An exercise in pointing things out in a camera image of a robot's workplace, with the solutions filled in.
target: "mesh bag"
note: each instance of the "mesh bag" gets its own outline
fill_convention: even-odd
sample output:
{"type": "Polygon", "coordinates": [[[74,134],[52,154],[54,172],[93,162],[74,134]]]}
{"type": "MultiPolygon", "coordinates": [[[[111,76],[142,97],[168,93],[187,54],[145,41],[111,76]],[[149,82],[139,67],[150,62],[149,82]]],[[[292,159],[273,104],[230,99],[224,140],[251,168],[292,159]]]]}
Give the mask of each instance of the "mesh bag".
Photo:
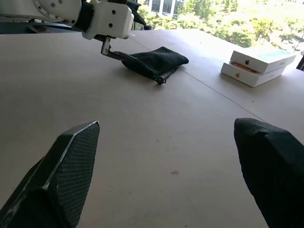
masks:
{"type": "Polygon", "coordinates": [[[75,228],[90,187],[97,121],[62,133],[0,210],[0,228],[75,228]]]}
{"type": "Polygon", "coordinates": [[[153,79],[160,85],[166,83],[167,78],[179,66],[189,63],[185,56],[166,47],[160,47],[154,51],[136,53],[131,56],[137,58],[137,60],[122,61],[122,63],[130,70],[153,79]]]}
{"type": "Polygon", "coordinates": [[[304,227],[304,146],[288,131],[250,119],[234,125],[245,182],[270,228],[304,227]]]}

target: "white box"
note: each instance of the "white box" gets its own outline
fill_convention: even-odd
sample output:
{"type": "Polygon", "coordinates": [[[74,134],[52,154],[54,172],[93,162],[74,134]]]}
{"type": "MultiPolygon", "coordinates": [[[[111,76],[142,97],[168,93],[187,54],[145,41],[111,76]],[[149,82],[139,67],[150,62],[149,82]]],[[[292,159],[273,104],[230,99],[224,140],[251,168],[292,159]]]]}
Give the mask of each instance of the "white box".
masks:
{"type": "Polygon", "coordinates": [[[280,76],[284,70],[285,67],[266,74],[261,74],[241,64],[230,62],[224,63],[221,72],[251,87],[256,87],[260,84],[263,84],[271,79],[280,76]]]}
{"type": "Polygon", "coordinates": [[[259,73],[268,73],[286,67],[295,60],[296,55],[281,49],[264,46],[244,48],[233,51],[230,61],[240,63],[259,73]]]}

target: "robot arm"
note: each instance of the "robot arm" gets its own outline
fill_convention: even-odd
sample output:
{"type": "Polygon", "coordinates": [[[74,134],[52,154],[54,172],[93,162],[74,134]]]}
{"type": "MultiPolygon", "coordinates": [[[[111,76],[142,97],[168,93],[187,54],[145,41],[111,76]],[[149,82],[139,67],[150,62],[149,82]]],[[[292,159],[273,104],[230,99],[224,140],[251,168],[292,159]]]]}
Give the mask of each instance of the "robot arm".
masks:
{"type": "Polygon", "coordinates": [[[0,0],[1,18],[41,19],[61,22],[82,32],[86,39],[103,42],[102,54],[119,60],[132,60],[127,54],[110,51],[112,38],[127,39],[134,15],[127,0],[0,0]]]}

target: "green foliage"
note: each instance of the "green foliage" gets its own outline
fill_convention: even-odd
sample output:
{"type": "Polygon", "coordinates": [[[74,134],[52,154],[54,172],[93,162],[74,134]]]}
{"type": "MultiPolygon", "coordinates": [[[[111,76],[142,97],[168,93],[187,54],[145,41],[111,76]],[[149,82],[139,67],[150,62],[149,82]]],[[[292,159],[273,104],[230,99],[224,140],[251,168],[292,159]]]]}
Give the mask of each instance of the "green foliage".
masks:
{"type": "Polygon", "coordinates": [[[236,12],[238,9],[238,0],[223,0],[225,12],[236,12]]]}
{"type": "Polygon", "coordinates": [[[287,49],[295,39],[304,41],[304,5],[301,4],[270,0],[187,0],[178,8],[178,18],[149,12],[146,5],[138,12],[154,29],[200,29],[244,48],[266,42],[287,49]]]}
{"type": "Polygon", "coordinates": [[[216,13],[215,5],[216,3],[213,0],[189,0],[180,7],[178,13],[180,15],[194,13],[201,19],[206,19],[209,15],[216,13]]]}

